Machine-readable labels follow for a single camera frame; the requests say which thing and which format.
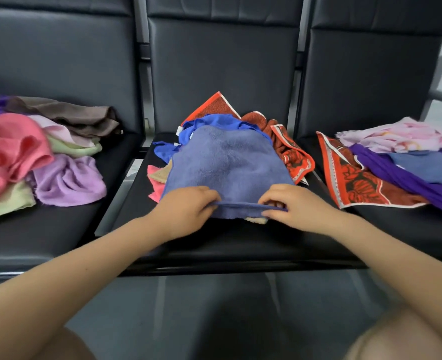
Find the leg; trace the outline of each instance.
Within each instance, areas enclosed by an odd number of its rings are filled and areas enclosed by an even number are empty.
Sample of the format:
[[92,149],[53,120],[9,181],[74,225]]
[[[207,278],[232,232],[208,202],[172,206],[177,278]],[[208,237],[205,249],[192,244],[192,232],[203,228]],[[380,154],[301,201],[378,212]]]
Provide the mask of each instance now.
[[83,340],[63,327],[32,360],[96,360]]
[[409,307],[387,314],[361,336],[345,360],[438,360],[442,338]]

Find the light green cloth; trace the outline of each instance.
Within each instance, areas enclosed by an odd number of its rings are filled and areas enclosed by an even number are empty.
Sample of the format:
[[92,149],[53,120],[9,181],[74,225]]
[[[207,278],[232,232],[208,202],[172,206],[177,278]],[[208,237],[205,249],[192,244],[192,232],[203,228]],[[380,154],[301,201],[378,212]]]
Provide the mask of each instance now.
[[46,134],[49,144],[51,145],[51,150],[53,153],[63,153],[73,158],[80,158],[85,156],[93,156],[94,154],[102,150],[101,144],[99,144],[98,139],[93,139],[94,146],[90,148],[85,148],[83,146],[70,144],[65,141],[53,138],[49,134]]
[[0,216],[35,204],[31,187],[25,181],[10,183],[0,196]]

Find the light blue cloth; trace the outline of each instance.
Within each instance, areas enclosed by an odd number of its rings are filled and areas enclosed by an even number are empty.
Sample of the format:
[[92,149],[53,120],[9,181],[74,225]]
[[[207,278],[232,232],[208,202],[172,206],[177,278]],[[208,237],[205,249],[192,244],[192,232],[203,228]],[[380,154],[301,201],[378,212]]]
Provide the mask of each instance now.
[[428,183],[442,183],[442,152],[410,151],[388,153],[394,164]]
[[182,145],[188,144],[193,133],[199,129],[201,126],[215,126],[222,130],[254,130],[260,134],[262,134],[269,143],[273,144],[271,138],[263,133],[259,126],[250,124],[246,121],[241,121],[238,118],[234,117],[231,114],[207,114],[204,117],[197,118],[192,121],[187,121],[183,128],[184,130],[179,134],[179,145],[174,145],[169,142],[157,141],[154,142],[153,145],[157,145],[154,148],[154,154],[156,154],[159,158],[164,160],[166,163],[169,163],[171,157],[180,151]]
[[207,186],[217,190],[223,202],[212,217],[256,218],[271,209],[257,203],[276,183],[294,184],[271,141],[253,129],[206,125],[172,157],[163,196],[181,187]]

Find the black chair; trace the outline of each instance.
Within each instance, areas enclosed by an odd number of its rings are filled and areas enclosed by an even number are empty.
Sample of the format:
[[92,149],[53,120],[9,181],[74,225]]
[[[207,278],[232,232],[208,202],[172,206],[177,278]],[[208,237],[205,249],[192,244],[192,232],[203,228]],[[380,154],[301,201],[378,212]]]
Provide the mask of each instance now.
[[132,0],[0,1],[0,96],[113,106],[124,126],[95,156],[106,198],[66,208],[38,204],[0,217],[0,276],[94,237],[144,138],[134,24]]
[[[418,119],[442,44],[442,0],[313,0],[295,139],[316,161],[328,136]],[[354,206],[350,211],[442,259],[442,211]]]
[[[146,0],[150,33],[155,141],[176,142],[180,123],[216,91],[238,113],[261,111],[287,124],[303,0]],[[150,147],[115,228],[149,213],[146,167],[165,163]],[[309,188],[330,201],[321,183]],[[277,222],[210,219],[194,235],[141,258],[130,273],[180,274],[289,270],[328,259],[318,243],[351,254],[331,238]]]

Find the right hand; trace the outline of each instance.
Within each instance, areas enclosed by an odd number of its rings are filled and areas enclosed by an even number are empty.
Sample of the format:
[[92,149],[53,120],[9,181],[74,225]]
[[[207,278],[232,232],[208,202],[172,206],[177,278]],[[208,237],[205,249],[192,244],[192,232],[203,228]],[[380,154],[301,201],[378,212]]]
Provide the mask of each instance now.
[[273,184],[259,199],[262,205],[272,202],[283,203],[288,211],[267,210],[263,216],[298,230],[323,235],[331,235],[331,231],[336,230],[335,226],[349,215],[334,208],[309,189],[290,184]]

